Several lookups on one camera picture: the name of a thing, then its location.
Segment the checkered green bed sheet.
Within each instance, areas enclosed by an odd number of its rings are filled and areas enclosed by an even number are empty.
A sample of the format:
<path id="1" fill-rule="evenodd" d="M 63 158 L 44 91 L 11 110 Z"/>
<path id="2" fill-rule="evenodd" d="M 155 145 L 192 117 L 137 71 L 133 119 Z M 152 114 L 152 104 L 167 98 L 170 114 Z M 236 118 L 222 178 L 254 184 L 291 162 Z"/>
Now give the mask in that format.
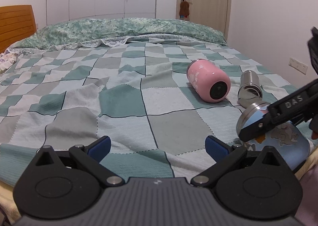
<path id="1" fill-rule="evenodd" d="M 204 102 L 186 77 L 207 59 L 231 80 L 227 98 Z M 102 164 L 128 177 L 186 177 L 213 160 L 204 142 L 236 138 L 240 76 L 256 72 L 267 102 L 295 91 L 281 76 L 217 44 L 131 42 L 20 55 L 1 75 L 1 180 L 13 186 L 43 145 L 68 150 L 111 138 Z"/>

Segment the white wall socket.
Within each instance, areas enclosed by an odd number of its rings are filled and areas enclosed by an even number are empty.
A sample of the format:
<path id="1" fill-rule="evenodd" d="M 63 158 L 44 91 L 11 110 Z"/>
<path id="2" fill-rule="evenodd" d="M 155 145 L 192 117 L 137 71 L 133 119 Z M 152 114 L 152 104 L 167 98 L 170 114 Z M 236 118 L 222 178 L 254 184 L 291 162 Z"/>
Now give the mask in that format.
<path id="1" fill-rule="evenodd" d="M 308 66 L 295 60 L 294 58 L 289 58 L 289 64 L 290 67 L 293 67 L 295 70 L 301 72 L 302 74 L 306 75 Z"/>

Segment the silver steel cup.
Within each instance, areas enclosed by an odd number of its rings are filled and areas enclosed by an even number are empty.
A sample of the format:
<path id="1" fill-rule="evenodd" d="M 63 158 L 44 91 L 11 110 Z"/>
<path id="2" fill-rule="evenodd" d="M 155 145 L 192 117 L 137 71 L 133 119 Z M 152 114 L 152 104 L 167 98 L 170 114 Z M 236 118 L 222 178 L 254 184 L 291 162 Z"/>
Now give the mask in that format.
<path id="1" fill-rule="evenodd" d="M 238 103 L 243 108 L 247 108 L 251 104 L 261 101 L 262 99 L 263 93 L 258 75 L 254 71 L 246 70 L 240 78 Z"/>

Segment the pink cup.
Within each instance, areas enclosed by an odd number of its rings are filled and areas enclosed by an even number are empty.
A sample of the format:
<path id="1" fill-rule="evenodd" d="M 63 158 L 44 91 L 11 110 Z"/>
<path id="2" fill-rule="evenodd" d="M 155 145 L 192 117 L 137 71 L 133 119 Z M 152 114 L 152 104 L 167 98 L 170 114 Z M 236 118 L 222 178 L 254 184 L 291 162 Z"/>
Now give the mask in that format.
<path id="1" fill-rule="evenodd" d="M 221 102 L 231 88 L 229 76 L 209 60 L 193 60 L 186 76 L 199 97 L 208 103 Z"/>

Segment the blue cartoon steel cup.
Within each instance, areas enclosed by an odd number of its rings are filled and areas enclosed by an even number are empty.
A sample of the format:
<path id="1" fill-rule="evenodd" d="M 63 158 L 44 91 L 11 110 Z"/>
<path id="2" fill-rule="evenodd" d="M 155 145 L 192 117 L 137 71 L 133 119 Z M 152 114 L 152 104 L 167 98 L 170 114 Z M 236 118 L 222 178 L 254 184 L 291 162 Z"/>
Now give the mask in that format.
<path id="1" fill-rule="evenodd" d="M 237 122 L 237 133 L 268 113 L 269 105 L 267 102 L 257 101 L 245 109 Z M 264 135 L 241 143 L 250 151 L 261 151 L 267 145 L 275 147 L 294 172 L 299 170 L 310 153 L 309 141 L 291 122 L 285 122 Z"/>

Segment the wooden headboard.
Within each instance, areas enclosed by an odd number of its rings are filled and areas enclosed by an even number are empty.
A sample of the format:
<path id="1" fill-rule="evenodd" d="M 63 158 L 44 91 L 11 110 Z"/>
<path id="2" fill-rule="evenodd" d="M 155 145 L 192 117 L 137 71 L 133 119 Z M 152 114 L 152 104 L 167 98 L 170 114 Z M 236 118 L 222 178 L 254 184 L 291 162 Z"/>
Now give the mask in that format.
<path id="1" fill-rule="evenodd" d="M 31 5 L 1 7 L 0 51 L 3 53 L 11 44 L 33 35 L 36 21 Z"/>

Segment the purple floral pillow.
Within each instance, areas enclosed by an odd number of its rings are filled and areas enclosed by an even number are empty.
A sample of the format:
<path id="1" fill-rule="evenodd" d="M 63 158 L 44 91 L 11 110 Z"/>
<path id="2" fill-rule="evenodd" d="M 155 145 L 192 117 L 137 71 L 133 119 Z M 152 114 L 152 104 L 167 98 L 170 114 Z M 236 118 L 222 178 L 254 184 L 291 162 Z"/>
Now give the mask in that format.
<path id="1" fill-rule="evenodd" d="M 0 73 L 8 70 L 16 61 L 18 55 L 16 53 L 1 53 L 0 56 Z"/>

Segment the green floral quilt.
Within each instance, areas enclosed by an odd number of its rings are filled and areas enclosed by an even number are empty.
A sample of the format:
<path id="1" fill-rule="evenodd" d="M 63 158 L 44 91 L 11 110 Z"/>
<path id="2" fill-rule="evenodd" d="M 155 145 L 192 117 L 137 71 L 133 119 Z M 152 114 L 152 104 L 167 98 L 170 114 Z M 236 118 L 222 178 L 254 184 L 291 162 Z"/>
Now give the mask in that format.
<path id="1" fill-rule="evenodd" d="M 142 38 L 227 45 L 222 32 L 205 25 L 179 19 L 88 18 L 48 25 L 30 37 L 13 43 L 8 49 L 72 50 L 82 46 L 97 47 L 101 44 L 113 47 L 133 39 Z"/>

